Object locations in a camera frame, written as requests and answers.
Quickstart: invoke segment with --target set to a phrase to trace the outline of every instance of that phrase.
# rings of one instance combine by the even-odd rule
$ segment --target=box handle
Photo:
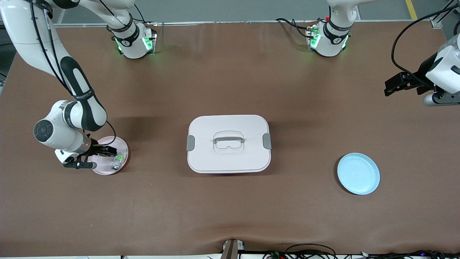
[[[244,143],[244,139],[242,137],[218,137],[214,139],[214,143],[217,143],[219,141],[239,141],[241,143]]]

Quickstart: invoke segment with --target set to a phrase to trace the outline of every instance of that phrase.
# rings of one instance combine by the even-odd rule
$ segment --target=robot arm
[[[81,0],[80,5],[107,23],[120,52],[127,58],[139,59],[155,51],[156,31],[133,22],[127,11],[133,7],[134,0]]]
[[[348,33],[356,21],[357,5],[375,2],[376,0],[328,0],[331,13],[329,20],[314,25],[308,35],[311,49],[325,57],[333,57],[345,47]]]
[[[460,34],[444,43],[438,52],[413,73],[400,72],[385,82],[385,96],[417,88],[417,94],[434,91],[424,97],[426,106],[460,105]]]
[[[83,70],[65,50],[50,19],[52,8],[72,8],[79,2],[79,0],[3,0],[0,1],[0,13],[11,41],[24,61],[57,77],[74,98],[73,101],[58,101],[52,106],[49,114],[35,125],[35,138],[42,144],[56,149],[55,154],[64,166],[92,168],[94,164],[80,160],[82,155],[115,156],[116,149],[99,145],[79,129],[99,130],[107,122],[107,113],[95,96]],[[87,8],[96,10],[98,7],[89,0],[82,2],[87,4]],[[110,2],[112,5],[119,3],[119,8],[132,5],[132,1],[128,4],[121,0]],[[100,6],[97,10],[100,13],[109,12]],[[144,56],[148,50],[146,41],[140,36],[145,35],[148,30],[143,24],[133,23],[132,17],[126,10],[115,10],[115,12],[119,15],[113,15],[112,18],[105,16],[104,20],[112,29],[119,31],[117,38],[121,39],[131,32],[137,33],[136,37],[129,35],[128,40],[125,39],[129,42],[124,46],[125,55],[129,58]]]

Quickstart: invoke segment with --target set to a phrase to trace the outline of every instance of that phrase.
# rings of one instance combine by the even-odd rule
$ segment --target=black cable
[[[328,247],[328,246],[325,246],[325,245],[314,244],[314,243],[305,243],[305,244],[292,245],[292,246],[286,248],[286,250],[284,251],[284,253],[287,253],[287,252],[289,251],[289,249],[291,249],[291,248],[294,248],[294,247],[304,247],[304,246],[324,247],[324,248],[327,248],[327,249],[331,250],[331,251],[334,253],[334,255],[337,255],[337,253],[335,252],[334,249],[332,249],[332,248],[330,248],[330,247]]]
[[[99,2],[101,2],[101,4],[109,11],[109,13],[115,18],[117,19],[117,21],[119,21],[122,25],[124,25],[125,27],[127,26],[126,24],[124,24],[122,21],[120,21],[120,19],[112,12],[112,10],[110,10],[104,2],[102,2],[102,0],[99,0]]]
[[[459,28],[459,25],[460,25],[460,20],[457,22],[457,24],[454,26],[454,36],[458,34],[457,30]]]
[[[450,12],[452,12],[452,10],[450,10],[450,11],[447,12],[447,13],[445,13],[445,14],[439,19],[439,22],[441,22],[441,21],[444,19],[444,17],[446,17],[448,14],[450,14]]]
[[[337,259],[336,254],[331,254],[331,253],[329,253],[329,252],[324,252],[324,251],[317,250],[317,249],[306,249],[306,250],[301,250],[301,251],[294,252],[294,254],[300,254],[300,255],[302,255],[302,257],[303,257],[304,259],[309,259],[309,258],[312,258],[313,256],[319,256],[319,257],[321,257],[322,259],[325,259],[325,258],[324,258],[324,255],[327,257],[327,259],[329,259],[329,256],[332,256],[334,259]]]
[[[300,31],[300,28],[297,26],[297,23],[295,22],[294,19],[292,19],[292,22],[294,23],[294,26],[295,26],[295,28],[297,28],[297,31],[300,33],[300,35],[302,35],[303,37],[308,38],[308,39],[313,39],[313,36],[305,35]]]
[[[94,145],[95,147],[105,147],[105,146],[108,146],[108,145],[112,144],[115,141],[115,139],[116,139],[116,131],[115,131],[114,127],[112,126],[112,124],[110,124],[109,121],[107,121],[107,124],[112,128],[112,131],[114,132],[114,139],[112,141],[110,141],[109,143],[106,143],[106,144]]]
[[[292,257],[292,255],[290,255],[290,254],[288,254],[288,253],[287,253],[286,255],[287,255],[288,257],[290,257],[291,259],[294,259],[294,257]]]
[[[142,22],[145,23],[145,19],[144,19],[144,16],[142,15],[141,11],[139,10],[138,6],[136,4],[134,4],[134,7],[138,10],[138,13],[140,14],[141,16],[141,19],[142,19]]]
[[[402,66],[400,66],[396,61],[395,61],[395,48],[396,48],[396,44],[399,40],[399,38],[401,38],[401,36],[404,34],[404,32],[406,32],[406,30],[408,30],[410,27],[412,27],[412,25],[418,23],[419,21],[421,20],[424,20],[424,19],[427,19],[431,16],[434,16],[434,15],[437,15],[437,14],[440,14],[440,13],[443,13],[443,12],[447,12],[447,11],[450,11],[450,10],[453,10],[455,8],[457,8],[459,5],[458,4],[455,4],[454,6],[451,6],[449,8],[446,8],[446,9],[443,9],[443,10],[440,10],[440,11],[437,11],[437,12],[434,12],[434,13],[431,13],[431,14],[428,14],[428,15],[425,15],[424,17],[422,18],[419,18],[413,22],[411,22],[411,24],[409,24],[408,26],[406,26],[400,33],[399,35],[396,37],[395,39],[395,42],[393,43],[393,48],[391,49],[391,61],[393,62],[393,64],[401,69],[402,71],[408,73],[411,77],[413,77],[414,79],[416,79],[417,81],[419,81],[421,84],[425,85],[425,86],[428,86],[429,84],[427,84],[426,82],[424,82],[423,80],[421,80],[420,78],[418,78],[416,75],[414,75],[412,72],[410,72],[409,70],[403,68]]]
[[[460,256],[460,253],[449,253],[444,254],[440,251],[430,251],[430,250],[419,250],[412,253],[388,253],[388,254],[372,254],[366,257],[366,259],[406,259],[413,258],[413,256],[425,256],[430,257],[431,259],[455,259]]]
[[[53,65],[51,64],[51,61],[50,59],[48,58],[48,55],[46,54],[46,49],[45,49],[45,45],[43,45],[43,41],[41,40],[41,36],[40,36],[40,32],[38,31],[38,26],[37,26],[37,21],[35,20],[35,11],[34,11],[34,4],[32,2],[30,2],[30,13],[32,14],[32,22],[34,23],[34,27],[35,27],[35,33],[37,34],[37,38],[38,38],[38,42],[40,43],[40,47],[41,47],[41,50],[43,51],[43,55],[45,56],[47,62],[48,62],[48,65],[50,66],[51,70],[53,71],[54,73],[54,76],[56,76],[56,78],[59,80],[59,82],[61,83],[62,86],[64,86],[66,89],[67,87],[65,86],[65,84],[61,81],[61,79],[59,78],[58,74],[56,73],[56,71],[54,70],[54,67]]]
[[[447,7],[448,7],[449,5],[451,5],[454,1],[455,1],[455,0],[450,0],[450,2],[447,3],[446,6],[444,6],[443,9],[447,8]],[[440,14],[436,15],[436,16],[433,18],[433,20],[436,20],[436,18],[437,18],[439,15],[440,15]]]
[[[52,32],[51,32],[51,27],[49,26],[49,20],[48,20],[47,15],[45,15],[45,19],[46,19],[47,28],[48,28],[48,35],[50,37],[50,42],[51,42],[51,49],[53,50],[54,60],[56,61],[57,70],[59,71],[59,74],[61,75],[61,79],[62,79],[62,82],[64,83],[64,87],[66,88],[66,90],[69,92],[70,95],[73,95],[72,91],[70,90],[69,86],[67,85],[67,82],[64,79],[64,75],[62,74],[61,65],[59,64],[58,55],[56,54],[56,49],[54,47],[53,35],[52,35]]]
[[[143,21],[143,20],[141,20],[141,19],[136,19],[136,18],[133,18],[133,20],[134,20],[134,21],[138,21],[138,22],[142,22],[143,24],[154,23],[154,22],[152,22],[152,21],[147,22],[147,21]]]
[[[286,20],[286,19],[284,19],[284,18],[278,18],[278,19],[276,19],[275,21],[278,21],[278,22],[279,22],[279,21],[284,21],[284,22],[286,22],[287,24],[289,24],[289,25],[291,25],[291,26],[293,26],[293,27],[296,27],[293,23],[289,22],[288,20]],[[298,27],[299,29],[307,29],[307,27],[302,27],[302,26],[297,26],[297,27]]]

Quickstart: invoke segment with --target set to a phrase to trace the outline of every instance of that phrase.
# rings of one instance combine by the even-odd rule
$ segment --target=brown tabletop
[[[338,253],[460,250],[459,108],[416,91],[384,96],[393,40],[407,23],[357,23],[334,58],[307,51],[281,24],[203,24],[158,31],[155,56],[117,54],[104,28],[60,29],[131,159],[121,173],[65,169],[32,129],[67,92],[17,57],[0,96],[0,256],[215,253],[316,242]],[[396,59],[410,70],[445,41],[420,23]],[[260,173],[209,176],[187,165],[190,122],[258,114],[272,161]],[[111,135],[104,127],[92,136]],[[369,195],[336,181],[340,157],[370,156]]]

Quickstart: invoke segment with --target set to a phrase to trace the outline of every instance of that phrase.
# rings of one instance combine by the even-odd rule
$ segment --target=white box lid
[[[189,127],[187,151],[198,173],[260,172],[271,160],[268,123],[259,115],[198,117]]]

